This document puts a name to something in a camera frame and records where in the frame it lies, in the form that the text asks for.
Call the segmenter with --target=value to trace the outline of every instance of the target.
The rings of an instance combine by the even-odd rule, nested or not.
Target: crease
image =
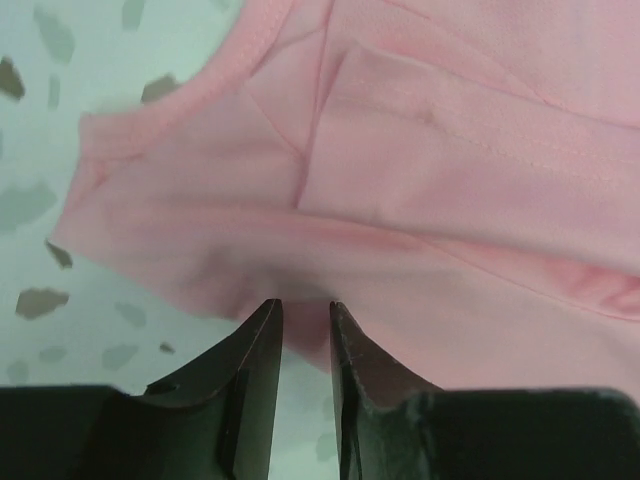
[[[312,153],[313,153],[313,147],[314,147],[314,143],[316,140],[315,134],[317,132],[318,129],[318,125],[320,123],[320,118],[319,118],[319,105],[320,105],[320,87],[321,87],[321,80],[322,80],[322,67],[325,64],[325,56],[326,56],[326,51],[327,51],[327,44],[329,42],[329,31],[328,31],[328,25],[331,22],[331,17],[333,16],[333,12],[335,9],[335,2],[336,0],[331,0],[331,8],[328,11],[327,14],[327,18],[324,26],[324,42],[322,43],[322,49],[320,50],[320,60],[318,62],[318,69],[316,71],[316,85],[315,85],[315,98],[314,98],[314,102],[313,102],[313,117],[311,120],[311,130],[310,130],[310,134],[309,134],[309,139],[308,139],[308,145],[305,149],[305,159],[306,161],[304,162],[304,167],[303,167],[303,172],[301,175],[301,179],[300,179],[300,185],[298,186],[298,189],[295,193],[295,197],[293,200],[293,208],[295,210],[297,210],[300,207],[300,202],[302,201],[302,197],[304,195],[304,191],[307,188],[307,185],[309,183],[309,174],[311,171],[311,158],[312,158]]]
[[[406,97],[412,98],[415,97],[415,95],[412,92],[409,92],[407,90],[403,90],[401,88],[398,87],[394,87],[391,84],[388,83],[380,83],[380,84],[374,84],[374,83],[369,83],[369,82],[365,82],[364,80],[357,80],[354,82],[354,85],[356,87],[371,87],[371,88],[375,88],[376,86],[380,85],[384,88],[390,89],[393,92],[399,93],[401,95],[404,95]],[[445,112],[451,113],[452,115],[455,115],[458,118],[462,118],[463,120],[466,120],[468,122],[471,123],[475,123],[477,125],[482,125],[483,127],[488,127],[488,128],[493,128],[495,130],[498,130],[501,133],[505,133],[509,136],[518,138],[520,140],[523,140],[525,142],[528,142],[529,145],[531,146],[541,146],[541,147],[545,147],[545,148],[549,148],[551,150],[554,150],[556,152],[561,152],[561,153],[567,153],[567,154],[571,154],[571,155],[577,155],[583,158],[590,158],[593,160],[602,160],[602,161],[606,161],[606,162],[610,162],[610,163],[621,163],[623,165],[636,165],[635,162],[632,162],[630,160],[623,160],[620,158],[613,158],[613,157],[609,157],[609,156],[604,156],[604,155],[599,155],[599,154],[595,154],[595,153],[589,153],[589,152],[585,152],[583,150],[572,150],[572,149],[568,149],[565,147],[562,147],[561,145],[557,145],[551,142],[545,142],[544,140],[540,140],[540,139],[536,139],[533,137],[529,137],[527,135],[522,135],[520,133],[514,132],[512,130],[509,130],[507,128],[498,126],[498,125],[494,125],[488,122],[484,122],[482,120],[476,119],[474,117],[471,117],[470,115],[466,115],[464,113],[461,113],[457,110],[452,109],[451,107],[447,107],[446,105],[443,105],[441,103],[435,102],[435,101],[427,101],[424,102],[424,104],[429,105],[431,107],[435,107],[435,108],[439,108],[440,110],[444,110]]]
[[[526,290],[526,291],[528,291],[530,293],[533,293],[535,295],[538,295],[538,296],[541,296],[543,298],[547,298],[547,299],[550,299],[550,300],[557,301],[562,305],[567,305],[567,306],[570,306],[570,307],[573,307],[573,308],[576,308],[578,310],[585,311],[585,312],[588,312],[588,313],[592,313],[592,314],[596,314],[596,315],[602,315],[602,316],[605,316],[607,318],[611,318],[611,319],[614,319],[614,320],[622,320],[622,321],[625,321],[625,322],[628,322],[628,323],[633,323],[633,324],[639,324],[640,323],[639,319],[634,319],[634,318],[630,318],[628,316],[623,316],[622,314],[616,315],[616,314],[613,314],[613,313],[604,312],[602,310],[597,310],[597,309],[595,309],[593,307],[589,307],[587,305],[571,302],[571,301],[567,300],[566,298],[562,298],[562,297],[559,297],[559,296],[556,296],[556,295],[552,295],[552,294],[549,294],[549,293],[541,292],[540,290],[536,290],[536,289],[534,289],[534,288],[532,288],[532,287],[530,287],[528,285],[525,285],[522,282],[517,282],[517,281],[515,281],[515,280],[513,280],[511,278],[508,278],[508,277],[504,276],[504,275],[500,275],[500,274],[498,274],[496,272],[492,272],[491,270],[487,269],[486,267],[481,267],[480,265],[478,265],[478,264],[476,264],[476,263],[474,263],[474,262],[472,262],[470,260],[467,260],[465,258],[462,258],[462,257],[452,253],[451,251],[447,250],[445,247],[436,246],[433,243],[425,240],[424,238],[421,238],[419,235],[413,235],[413,234],[409,234],[409,233],[406,233],[406,234],[409,235],[410,237],[414,238],[415,240],[417,240],[419,242],[422,242],[428,248],[432,248],[432,249],[434,249],[436,251],[439,251],[439,252],[441,252],[441,253],[443,253],[443,254],[455,259],[456,261],[458,261],[458,262],[460,262],[460,263],[462,263],[462,264],[464,264],[464,265],[466,265],[468,267],[471,267],[471,268],[473,268],[473,269],[475,269],[475,270],[477,270],[479,272],[482,272],[482,273],[484,273],[486,275],[489,275],[490,277],[497,278],[497,279],[499,279],[499,280],[501,280],[501,281],[503,281],[503,282],[505,282],[507,284],[513,285],[515,287],[522,288],[522,289],[524,289],[524,290]]]
[[[206,65],[195,76],[190,78],[187,83],[183,84],[180,88],[166,97],[160,99],[158,102],[143,106],[139,110],[109,115],[107,118],[112,120],[109,128],[105,129],[103,127],[100,129],[99,134],[98,132],[94,132],[92,135],[92,140],[95,140],[96,137],[98,138],[98,141],[93,143],[97,143],[99,146],[92,147],[93,151],[91,156],[94,158],[113,156],[131,158],[140,156],[158,139],[162,138],[168,130],[184,120],[184,118],[200,111],[207,103],[211,102],[217,96],[226,93],[234,84],[241,84],[243,78],[246,76],[241,73],[242,70],[249,70],[249,72],[252,72],[256,66],[260,64],[262,58],[268,54],[267,49],[267,51],[264,52],[263,57],[257,56],[262,47],[267,43],[267,39],[273,35],[273,32],[278,27],[278,23],[282,21],[283,17],[288,15],[293,4],[293,2],[289,1],[279,3],[280,5],[277,9],[274,9],[273,7],[275,6],[276,1],[267,0],[265,8],[267,11],[274,11],[273,18],[271,19],[272,21],[266,28],[253,32],[250,40],[239,48],[235,61],[230,64],[230,68],[224,72],[218,70],[214,74],[208,74],[208,76],[211,77],[209,78],[209,81],[215,80],[220,83],[219,88],[201,88],[196,95],[189,95],[189,100],[186,105],[178,107],[175,105],[177,99],[184,99],[186,95],[184,93],[185,88],[193,88],[192,82],[198,81],[198,79],[202,82],[202,79],[204,78],[203,75],[205,75],[205,72],[208,72],[208,69],[210,70],[211,62],[215,56],[219,54],[219,52],[216,52],[207,61]],[[237,24],[234,25],[228,33],[227,39],[233,36],[233,30],[235,28],[237,28]],[[163,109],[166,110],[167,108],[171,110],[171,115],[168,116],[168,118],[163,120],[153,120],[153,113],[162,112]],[[146,127],[149,119],[152,119],[153,129]],[[122,133],[121,127],[114,124],[115,121],[119,123],[129,123],[129,130],[126,133]]]
[[[251,101],[253,102],[253,104],[256,106],[256,108],[260,111],[260,113],[262,114],[262,116],[264,117],[264,119],[269,123],[269,126],[271,126],[271,128],[273,129],[274,132],[276,132],[278,134],[278,136],[282,139],[282,141],[287,145],[287,147],[289,147],[289,149],[291,149],[293,151],[293,153],[296,155],[296,157],[300,158],[302,157],[302,150],[297,147],[294,142],[289,139],[284,132],[282,131],[282,129],[280,127],[278,127],[278,125],[276,124],[276,122],[271,118],[270,115],[267,114],[266,110],[262,107],[262,105],[260,104],[260,102],[258,102],[258,99],[256,98],[256,96],[254,95],[254,93],[251,91],[251,89],[249,88],[248,85],[243,85],[242,86],[242,90],[244,90],[247,95],[249,96],[249,98],[251,99]]]
[[[496,55],[495,52],[493,52],[492,50],[490,50],[490,53],[492,55],[488,54],[487,52],[483,51],[477,45],[474,45],[473,43],[471,43],[471,41],[469,41],[466,37],[464,37],[460,32],[457,32],[456,30],[454,30],[454,29],[452,29],[450,27],[442,25],[442,24],[440,24],[440,22],[436,22],[433,18],[429,17],[428,15],[426,15],[424,13],[416,12],[416,11],[412,10],[407,5],[404,5],[403,3],[401,3],[399,0],[382,0],[382,1],[385,2],[388,5],[392,5],[392,6],[396,7],[396,8],[399,8],[399,9],[404,10],[406,12],[409,12],[409,13],[411,13],[413,15],[416,15],[416,16],[418,16],[418,17],[420,17],[420,18],[432,23],[436,28],[439,28],[440,30],[448,33],[449,35],[454,36],[455,38],[460,40],[462,43],[464,43],[467,47],[469,47],[472,50],[476,51],[477,53],[482,55],[484,58],[486,58],[487,60],[492,62],[494,65],[497,65],[498,67],[500,67],[504,72],[506,72],[513,79],[518,81],[523,87],[525,87],[527,90],[529,90],[529,93],[531,93],[533,96],[535,96],[538,100],[540,100],[541,102],[544,102],[547,105],[556,105],[555,103],[545,99],[542,96],[542,94],[540,94],[536,89],[534,89],[528,82],[525,82],[522,78],[520,78],[519,75],[516,75],[515,72],[513,72],[510,68],[506,67],[501,62],[499,62],[495,58],[495,55]],[[560,107],[566,110],[566,107],[564,105],[561,104]]]
[[[427,120],[425,120],[423,118],[420,118],[420,117],[417,117],[417,116],[407,116],[407,115],[403,115],[401,113],[393,112],[393,111],[390,111],[390,110],[388,110],[386,108],[378,106],[378,105],[376,105],[376,104],[374,104],[372,102],[368,102],[368,101],[365,101],[365,100],[360,100],[360,99],[353,98],[353,97],[350,97],[350,96],[337,95],[336,98],[337,99],[342,99],[344,101],[356,103],[356,104],[359,104],[359,105],[362,105],[362,106],[365,106],[367,108],[370,108],[372,110],[378,111],[378,112],[386,114],[386,115],[394,115],[394,116],[398,116],[400,118],[405,118],[405,119],[409,119],[409,120],[412,120],[412,121],[416,121],[416,122],[419,122],[419,123],[421,123],[423,125],[429,125],[429,123],[430,123],[430,122],[428,122]],[[526,159],[524,159],[524,158],[522,158],[520,156],[514,155],[514,154],[509,153],[507,151],[504,151],[502,149],[495,148],[495,147],[493,147],[493,146],[491,146],[491,145],[489,145],[487,143],[480,142],[480,141],[474,140],[472,138],[469,138],[469,137],[467,137],[467,136],[463,135],[462,133],[457,132],[455,130],[447,129],[447,128],[444,128],[444,127],[440,127],[438,130],[443,132],[443,133],[445,133],[445,134],[447,134],[447,135],[449,135],[449,136],[451,136],[451,137],[458,138],[458,139],[463,140],[463,141],[465,141],[467,143],[470,143],[471,145],[475,145],[477,147],[482,147],[485,150],[488,150],[489,152],[492,152],[492,153],[494,153],[494,154],[496,154],[498,156],[505,157],[505,158],[510,158],[510,159],[515,160],[518,163],[521,163],[523,165],[528,165],[528,166],[530,166],[532,168],[535,168],[535,169],[544,170],[544,171],[547,171],[547,172],[549,172],[551,174],[554,174],[554,175],[566,175],[568,177],[572,177],[572,178],[576,178],[576,179],[580,179],[580,180],[586,180],[586,181],[590,181],[590,182],[608,184],[610,187],[615,187],[615,186],[618,185],[618,182],[615,179],[612,179],[612,178],[602,177],[602,176],[599,176],[599,175],[593,175],[593,176],[583,175],[581,173],[572,172],[572,171],[569,171],[569,170],[558,169],[556,167],[553,167],[553,166],[545,164],[545,163],[532,162],[532,161],[526,160]]]

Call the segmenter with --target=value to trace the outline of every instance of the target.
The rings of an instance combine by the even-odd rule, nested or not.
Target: gray speckle
[[[125,0],[122,4],[122,29],[134,31],[140,27],[146,0]]]
[[[211,3],[221,12],[226,12],[231,6],[232,0],[211,0]]]
[[[333,433],[324,433],[316,443],[316,457],[319,462],[326,462],[338,455],[336,436]]]
[[[49,98],[47,106],[49,110],[55,110],[60,105],[60,78],[57,75],[49,77]]]
[[[56,194],[42,182],[31,188],[9,187],[0,191],[0,235],[34,222],[57,200]]]
[[[25,385],[29,381],[29,364],[24,360],[13,362],[6,372],[12,385]]]
[[[147,314],[140,307],[130,303],[116,303],[115,309],[135,328],[142,328],[147,324]]]
[[[47,246],[49,253],[51,253],[53,258],[56,259],[56,262],[58,262],[60,268],[64,270],[73,267],[73,258],[71,258],[71,255],[69,255],[67,251],[52,245],[48,241],[45,242],[45,245]]]
[[[335,417],[335,413],[334,413],[334,408],[333,408],[333,397],[327,397],[324,399],[324,402],[322,403],[322,415],[324,416],[325,420],[333,420]]]
[[[68,293],[31,288],[20,293],[16,304],[16,314],[26,320],[35,320],[52,313],[68,302]]]
[[[71,29],[64,25],[53,12],[41,6],[34,8],[33,20],[51,58],[57,63],[68,65],[76,49],[76,41]]]
[[[173,348],[169,343],[164,342],[163,344],[160,345],[160,351],[162,353],[168,353],[169,355],[173,355],[174,353],[176,353],[176,349]]]
[[[0,93],[16,101],[25,94],[20,74],[9,57],[0,60]]]
[[[176,88],[178,88],[176,79],[173,78],[173,75],[167,73],[166,75],[157,78],[156,80],[153,80],[144,86],[140,101],[142,103],[153,102],[173,92]]]
[[[38,354],[42,363],[58,363],[67,356],[67,349],[61,346],[48,347]]]
[[[137,345],[118,345],[102,352],[102,368],[116,372],[131,361],[138,353]]]

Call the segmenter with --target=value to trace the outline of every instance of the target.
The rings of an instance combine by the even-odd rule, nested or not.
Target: pink shirt
[[[640,2],[247,0],[185,86],[88,116],[52,241],[178,308],[327,302],[447,388],[640,400]]]

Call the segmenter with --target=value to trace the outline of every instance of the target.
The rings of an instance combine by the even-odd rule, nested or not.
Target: seam
[[[389,84],[389,83],[379,83],[379,84],[373,84],[373,83],[368,83],[365,82],[364,80],[357,80],[354,82],[354,86],[356,88],[360,88],[360,87],[371,87],[371,88],[375,88],[376,86],[382,86],[383,88],[387,88],[393,92],[399,93],[401,95],[404,95],[408,98],[414,98],[415,94],[413,94],[412,92],[409,92],[407,90],[403,90],[397,87],[394,87],[393,85]],[[595,153],[589,153],[589,152],[585,152],[582,150],[573,150],[573,149],[569,149],[569,148],[565,148],[562,147],[560,145],[556,145],[554,143],[551,142],[546,142],[544,140],[539,140],[533,137],[529,137],[526,135],[522,135],[520,133],[514,132],[512,130],[509,130],[507,128],[498,126],[498,125],[494,125],[488,122],[483,122],[482,120],[478,120],[476,118],[471,117],[470,115],[465,115],[457,110],[454,110],[450,107],[447,107],[441,103],[438,102],[434,102],[434,101],[427,101],[424,102],[425,104],[432,106],[432,107],[436,107],[439,108],[441,110],[444,110],[445,112],[449,112],[452,115],[455,115],[456,117],[462,118],[463,120],[466,120],[468,122],[472,122],[472,123],[476,123],[478,125],[482,125],[484,127],[489,127],[489,128],[493,128],[495,130],[498,130],[499,132],[505,133],[507,135],[510,135],[512,137],[518,138],[520,140],[523,140],[524,142],[528,143],[530,146],[541,146],[541,147],[546,147],[549,148],[550,150],[554,150],[556,152],[561,152],[561,153],[567,153],[567,154],[571,154],[571,155],[577,155],[583,158],[590,158],[592,160],[601,160],[601,161],[605,161],[605,162],[610,162],[610,163],[621,163],[623,165],[636,165],[635,162],[632,162],[630,160],[623,160],[620,158],[612,158],[612,157],[608,157],[608,156],[604,156],[604,155],[598,155]]]
[[[480,49],[480,47],[478,47],[477,45],[474,45],[473,43],[471,43],[467,38],[465,38],[462,34],[460,34],[459,32],[457,32],[456,30],[449,28],[449,27],[445,27],[444,25],[441,25],[439,22],[436,22],[435,20],[433,20],[433,18],[427,16],[424,13],[421,12],[416,12],[414,10],[412,10],[411,8],[409,8],[408,6],[402,4],[399,0],[382,0],[384,3],[388,4],[388,5],[392,5],[396,8],[399,8],[401,10],[405,10],[406,12],[409,12],[413,15],[417,15],[420,18],[423,18],[424,20],[427,20],[429,22],[431,22],[436,28],[439,28],[440,30],[443,30],[444,32],[453,35],[455,38],[457,38],[458,40],[460,40],[462,43],[464,43],[467,47],[471,48],[472,50],[478,52],[480,55],[482,55],[484,58],[486,58],[487,60],[489,60],[490,62],[492,62],[494,65],[497,65],[498,67],[500,67],[502,70],[504,70],[507,74],[509,74],[512,78],[514,78],[515,80],[517,80],[518,82],[520,82],[520,84],[522,84],[524,87],[526,87],[529,92],[531,94],[533,94],[535,97],[537,97],[540,101],[551,105],[552,103],[548,100],[546,100],[536,89],[534,89],[528,82],[525,82],[522,78],[520,78],[520,76],[516,75],[510,68],[506,67],[505,65],[503,65],[501,62],[499,62],[496,57],[498,56],[496,54],[496,52],[494,52],[493,50],[489,49],[489,53],[491,53],[491,55],[489,55],[488,53],[484,52],[482,49]],[[560,106],[562,109],[567,110],[567,107],[564,104],[558,104],[558,106]]]
[[[275,3],[276,3],[276,0],[267,0],[266,9],[267,10],[272,9]],[[136,132],[139,130],[137,127],[140,124],[140,122],[146,123],[147,118],[156,111],[154,110],[154,107],[156,109],[159,108],[159,106],[164,106],[166,108],[166,105],[169,105],[169,104],[167,103],[163,105],[161,103],[157,103],[155,105],[143,107],[145,108],[145,110],[142,110],[142,111],[138,110],[137,112],[132,112],[131,113],[132,117],[130,117],[130,120],[132,121],[131,130],[129,131],[128,134],[124,135],[123,138],[119,139],[119,141],[117,142],[107,141],[107,144],[109,145],[107,147],[107,150],[108,151],[113,149],[115,149],[116,151],[124,150],[126,153],[120,153],[115,155],[123,159],[137,157],[142,152],[144,152],[147,148],[149,148],[149,145],[153,144],[155,141],[161,138],[167,130],[171,129],[174,125],[181,122],[185,117],[193,115],[196,112],[198,112],[200,109],[204,108],[204,105],[210,102],[213,98],[224,94],[225,90],[230,88],[230,86],[227,85],[227,83],[231,79],[233,79],[234,77],[239,77],[239,79],[242,78],[242,70],[244,70],[244,68],[242,67],[243,64],[246,67],[253,69],[259,63],[259,58],[256,57],[256,53],[260,52],[261,48],[267,43],[267,38],[269,38],[272,35],[273,31],[277,28],[278,23],[282,20],[282,17],[286,15],[290,7],[291,7],[290,2],[287,2],[286,4],[284,2],[280,2],[280,6],[276,10],[276,14],[274,15],[274,18],[272,19],[272,22],[269,25],[269,27],[266,30],[257,31],[253,33],[253,35],[251,36],[251,40],[242,47],[240,52],[237,54],[235,61],[231,64],[232,66],[230,70],[233,72],[232,74],[218,73],[214,76],[213,79],[210,79],[211,81],[216,81],[216,80],[220,81],[222,83],[220,88],[207,90],[206,92],[198,95],[195,99],[192,99],[190,102],[190,105],[186,109],[182,110],[179,115],[172,116],[169,120],[162,122],[160,124],[157,124],[156,128],[154,128],[154,132],[151,135],[144,137],[141,142],[138,142],[137,147],[132,147],[131,145],[136,143],[134,142],[134,139],[137,135]],[[262,39],[258,41],[258,36],[260,34],[262,34]],[[181,89],[182,88],[188,88],[188,84],[182,85]],[[177,90],[170,95],[172,95],[173,98],[177,98],[175,97],[175,95],[180,95],[180,90]],[[100,155],[100,157],[98,157],[97,155],[92,155],[92,156],[96,157],[96,160],[109,159],[109,158],[102,157],[102,155]]]
[[[253,104],[256,106],[256,108],[260,111],[260,113],[262,114],[262,116],[265,118],[265,120],[269,123],[269,125],[271,126],[271,128],[273,129],[274,132],[276,132],[278,134],[278,136],[282,139],[282,141],[284,143],[287,144],[287,146],[293,150],[293,153],[296,154],[297,157],[301,157],[302,156],[302,151],[296,147],[294,145],[294,143],[289,140],[289,138],[282,132],[282,130],[276,125],[276,122],[269,116],[267,115],[267,112],[265,111],[265,109],[262,107],[262,105],[258,102],[258,100],[256,99],[255,95],[253,94],[253,92],[251,91],[251,89],[247,86],[244,85],[242,87],[242,89],[247,92],[247,95],[249,96],[249,98],[251,99],[251,101],[253,102]]]
[[[391,115],[399,116],[399,117],[402,117],[402,118],[409,118],[411,120],[417,121],[417,122],[422,123],[424,125],[431,124],[431,122],[428,122],[427,120],[425,120],[423,118],[416,117],[416,116],[408,117],[408,116],[405,116],[405,115],[402,115],[402,114],[398,114],[398,113],[395,113],[395,112],[390,112],[387,109],[384,109],[382,107],[379,107],[378,105],[375,105],[375,104],[373,104],[371,102],[367,102],[367,101],[364,101],[364,100],[359,100],[359,99],[355,99],[353,97],[341,96],[341,95],[337,95],[336,98],[342,99],[342,100],[345,100],[345,101],[349,101],[349,102],[352,102],[352,103],[356,103],[356,104],[359,104],[359,105],[363,105],[363,106],[371,108],[371,109],[373,109],[373,110],[375,110],[377,112],[384,113],[384,114],[387,114],[387,115],[391,114]],[[528,165],[529,167],[532,167],[532,168],[535,168],[535,169],[544,170],[544,171],[550,172],[550,173],[552,173],[554,175],[559,175],[559,174],[560,175],[566,175],[566,176],[573,177],[573,178],[580,179],[580,180],[587,180],[587,181],[590,181],[590,182],[608,184],[610,187],[615,187],[615,186],[618,185],[618,182],[616,180],[612,179],[612,178],[601,177],[599,175],[583,175],[581,173],[576,173],[576,172],[572,172],[572,171],[568,171],[568,170],[562,170],[562,169],[559,169],[559,168],[556,168],[556,167],[553,167],[551,165],[547,165],[547,164],[544,164],[544,163],[532,162],[532,161],[529,161],[529,160],[525,160],[524,158],[521,158],[521,157],[519,157],[517,155],[514,155],[512,153],[506,152],[505,150],[493,147],[493,146],[491,146],[491,145],[489,145],[487,143],[484,143],[484,142],[473,140],[472,138],[469,138],[469,137],[461,134],[460,132],[457,132],[455,130],[447,129],[447,128],[444,128],[442,126],[438,127],[438,131],[442,131],[443,133],[445,133],[445,134],[447,134],[447,135],[449,135],[451,137],[458,138],[458,139],[463,140],[463,141],[465,141],[467,143],[470,143],[471,145],[475,145],[477,147],[482,147],[482,148],[484,148],[484,149],[486,149],[486,150],[488,150],[488,151],[490,151],[490,152],[492,152],[492,153],[494,153],[496,155],[499,155],[499,156],[502,156],[502,157],[505,157],[505,158],[510,158],[512,160],[515,160],[515,161],[521,163],[521,164]]]
[[[307,185],[309,183],[309,172],[311,171],[311,156],[313,153],[313,147],[314,147],[314,143],[315,143],[315,134],[316,131],[318,129],[318,124],[320,122],[319,119],[319,104],[320,104],[320,87],[321,87],[321,83],[322,83],[322,67],[324,67],[324,63],[325,63],[325,55],[327,53],[327,44],[328,44],[328,25],[331,23],[331,18],[334,15],[334,11],[335,11],[335,0],[331,0],[331,8],[329,9],[329,12],[327,14],[327,18],[326,21],[324,22],[324,42],[322,44],[322,49],[320,50],[320,57],[318,60],[318,69],[316,70],[316,84],[315,84],[315,88],[314,88],[314,95],[315,98],[313,99],[313,117],[311,118],[311,128],[309,130],[309,138],[307,140],[307,145],[305,148],[305,159],[306,162],[303,162],[303,171],[301,174],[301,178],[300,178],[300,183],[298,185],[298,188],[296,190],[294,199],[293,199],[293,208],[297,209],[300,206],[300,202],[302,201],[302,197],[304,195],[304,191],[307,188]]]
[[[602,315],[602,316],[607,317],[607,318],[611,318],[611,319],[615,319],[615,320],[623,320],[625,322],[634,323],[634,324],[640,323],[639,320],[635,320],[635,319],[632,319],[632,318],[629,318],[629,317],[624,317],[622,315],[614,315],[614,314],[611,314],[611,313],[599,311],[599,310],[596,310],[596,309],[594,309],[592,307],[588,307],[586,305],[581,305],[581,304],[578,304],[578,303],[570,302],[570,301],[568,301],[568,300],[566,300],[564,298],[560,298],[560,297],[557,297],[557,296],[554,296],[554,295],[551,295],[551,294],[548,294],[548,293],[540,292],[539,290],[535,290],[532,287],[529,287],[529,286],[527,286],[527,285],[525,285],[523,283],[516,282],[515,280],[507,278],[507,277],[505,277],[503,275],[499,275],[499,274],[497,274],[495,272],[492,272],[492,271],[490,271],[490,270],[488,270],[488,269],[486,269],[484,267],[481,267],[480,265],[478,265],[476,263],[473,263],[473,262],[471,262],[469,260],[466,260],[466,259],[464,259],[462,257],[459,257],[458,255],[456,255],[456,254],[450,252],[449,250],[447,250],[446,248],[440,247],[440,246],[436,246],[433,243],[430,243],[427,240],[425,240],[423,238],[420,238],[417,235],[412,235],[412,234],[409,234],[409,233],[405,233],[405,235],[415,239],[416,241],[422,243],[423,245],[425,245],[428,248],[431,248],[433,250],[441,252],[444,255],[447,255],[448,257],[455,259],[456,261],[462,263],[463,265],[466,265],[466,266],[468,266],[470,268],[473,268],[474,270],[482,272],[485,275],[488,275],[490,277],[497,278],[498,280],[501,280],[501,281],[503,281],[503,282],[505,282],[505,283],[507,283],[509,285],[522,288],[522,289],[524,289],[524,290],[526,290],[526,291],[528,291],[530,293],[533,293],[535,295],[538,295],[540,297],[547,298],[549,300],[554,300],[554,301],[556,301],[556,302],[558,302],[558,303],[560,303],[562,305],[566,305],[566,306],[569,306],[569,307],[572,307],[572,308],[576,308],[578,310],[586,311],[586,312],[593,313],[593,314],[596,314],[596,315]]]

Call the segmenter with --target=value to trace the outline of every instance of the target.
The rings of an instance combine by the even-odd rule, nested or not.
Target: white surface
[[[180,314],[81,259],[63,270],[45,248],[75,167],[80,113],[134,106],[144,85],[167,73],[183,82],[239,8],[236,0],[147,0],[136,28],[131,12],[141,0],[128,0],[123,21],[124,1],[0,0],[0,57],[13,60],[26,87],[20,102],[0,93],[0,384],[106,382],[139,393],[235,328]],[[34,12],[54,29],[49,46]],[[68,62],[70,38],[56,37],[53,18],[71,34]],[[60,79],[57,108],[48,106],[51,75]],[[26,320],[15,309],[29,288],[66,292],[69,302]],[[175,353],[163,353],[163,342]],[[285,353],[280,382],[270,478],[337,479],[330,378]]]

